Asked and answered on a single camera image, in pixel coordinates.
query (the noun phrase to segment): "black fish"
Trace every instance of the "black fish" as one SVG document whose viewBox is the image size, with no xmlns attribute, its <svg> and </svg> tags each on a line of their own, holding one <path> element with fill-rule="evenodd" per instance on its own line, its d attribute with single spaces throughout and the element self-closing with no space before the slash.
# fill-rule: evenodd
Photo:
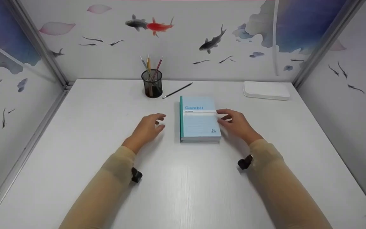
<svg viewBox="0 0 366 229">
<path fill-rule="evenodd" d="M 124 41 L 124 40 L 120 40 L 120 41 L 114 42 L 114 43 L 112 43 L 112 44 L 110 44 L 110 45 L 111 45 L 111 46 L 114 46 L 114 45 L 118 44 L 118 43 L 119 43 L 119 42 L 121 42 L 121 41 Z"/>
<path fill-rule="evenodd" d="M 336 72 L 334 69 L 332 69 L 329 65 L 329 68 L 338 76 L 338 72 Z"/>
<path fill-rule="evenodd" d="M 352 88 L 352 89 L 355 89 L 355 90 L 359 90 L 359 91 L 361 91 L 363 94 L 365 94 L 365 92 L 363 91 L 363 90 L 360 90 L 360 89 L 358 89 L 358 88 L 356 88 L 356 87 L 354 87 L 354 86 L 351 86 L 350 84 L 347 84 L 348 85 L 348 87 L 349 88 Z"/>
<path fill-rule="evenodd" d="M 6 108 L 4 108 L 4 113 L 3 113 L 3 129 L 5 127 L 5 110 L 6 110 Z"/>
<path fill-rule="evenodd" d="M 54 57 L 58 57 L 58 56 L 64 55 L 64 53 L 61 53 L 62 50 L 63 50 L 63 48 L 61 48 L 58 53 L 57 52 L 53 52 L 52 50 L 51 50 L 51 52 L 52 52 L 52 54 L 53 54 Z"/>
<path fill-rule="evenodd" d="M 199 62 L 194 62 L 193 64 L 199 64 L 199 63 L 202 63 L 202 62 L 204 62 L 204 61 L 210 61 L 209 59 L 207 59 L 207 60 L 203 60 L 203 61 L 199 61 Z"/>
<path fill-rule="evenodd" d="M 222 62 L 226 61 L 228 58 L 231 58 L 231 57 L 233 57 L 233 56 L 229 56 L 229 57 L 225 58 L 224 60 L 222 60 L 222 61 L 220 61 L 218 63 L 221 64 Z"/>
<path fill-rule="evenodd" d="M 342 71 L 343 75 L 345 76 L 345 78 L 347 78 L 347 77 L 348 77 L 348 75 L 347 75 L 347 74 L 345 73 L 345 71 L 341 68 L 341 66 L 340 66 L 340 62 L 338 61 L 337 63 L 338 63 L 338 66 L 340 67 L 340 69 L 341 69 L 341 71 Z"/>
<path fill-rule="evenodd" d="M 127 26 L 135 28 L 139 32 L 139 28 L 148 29 L 146 25 L 148 24 L 145 22 L 145 19 L 136 19 L 135 14 L 132 15 L 132 20 L 128 20 L 125 22 Z"/>
<path fill-rule="evenodd" d="M 200 51 L 207 51 L 208 54 L 211 54 L 211 49 L 218 47 L 217 44 L 220 43 L 222 35 L 224 35 L 225 31 L 227 31 L 227 29 L 222 30 L 222 27 L 223 25 L 221 25 L 221 33 L 218 36 L 213 37 L 211 41 L 208 41 L 208 38 L 206 38 L 204 44 L 199 48 Z"/>
<path fill-rule="evenodd" d="M 92 41 L 98 41 L 98 42 L 103 42 L 103 40 L 101 39 L 91 39 L 91 38 L 86 38 L 83 36 L 84 39 L 87 39 L 87 40 L 92 40 Z"/>
</svg>

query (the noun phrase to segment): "beige sleeve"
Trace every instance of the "beige sleeve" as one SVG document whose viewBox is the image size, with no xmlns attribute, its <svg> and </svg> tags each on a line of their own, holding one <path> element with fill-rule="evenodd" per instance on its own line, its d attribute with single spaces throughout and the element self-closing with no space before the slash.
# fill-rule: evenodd
<svg viewBox="0 0 366 229">
<path fill-rule="evenodd" d="M 131 181 L 134 159 L 134 152 L 119 147 L 77 198 L 59 229 L 101 229 Z"/>
<path fill-rule="evenodd" d="M 255 173 L 264 196 L 286 229 L 331 229 L 320 208 L 285 164 L 277 149 L 264 139 L 249 145 Z"/>
</svg>

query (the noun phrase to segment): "book cover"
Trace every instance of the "book cover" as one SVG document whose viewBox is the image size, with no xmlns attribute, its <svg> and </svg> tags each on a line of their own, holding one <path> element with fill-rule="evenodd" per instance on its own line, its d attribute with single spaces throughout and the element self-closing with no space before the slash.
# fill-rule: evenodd
<svg viewBox="0 0 366 229">
<path fill-rule="evenodd" d="M 180 96 L 180 140 L 219 142 L 220 138 L 214 99 Z"/>
</svg>

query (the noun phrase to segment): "desk surface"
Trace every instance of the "desk surface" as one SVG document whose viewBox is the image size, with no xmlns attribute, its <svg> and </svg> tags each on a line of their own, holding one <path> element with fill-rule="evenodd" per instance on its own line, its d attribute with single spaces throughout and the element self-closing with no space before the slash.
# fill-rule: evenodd
<svg viewBox="0 0 366 229">
<path fill-rule="evenodd" d="M 164 81 L 164 94 L 187 81 Z M 162 100 L 135 80 L 77 80 L 0 205 L 0 229 L 53 229 L 142 116 L 165 113 L 161 136 L 138 155 L 114 228 L 270 229 L 272 220 L 237 161 L 247 146 L 179 143 L 179 96 L 214 96 L 245 114 L 285 158 L 333 228 L 366 228 L 366 197 L 290 83 L 288 101 L 244 97 L 241 82 L 196 81 Z"/>
</svg>

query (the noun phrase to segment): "white plastic container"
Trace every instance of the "white plastic container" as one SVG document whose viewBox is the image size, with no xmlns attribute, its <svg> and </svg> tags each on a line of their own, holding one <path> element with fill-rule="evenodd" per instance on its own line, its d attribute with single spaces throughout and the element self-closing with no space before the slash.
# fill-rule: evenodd
<svg viewBox="0 0 366 229">
<path fill-rule="evenodd" d="M 288 100 L 290 98 L 286 86 L 276 82 L 245 81 L 244 95 L 246 97 L 269 100 Z"/>
</svg>

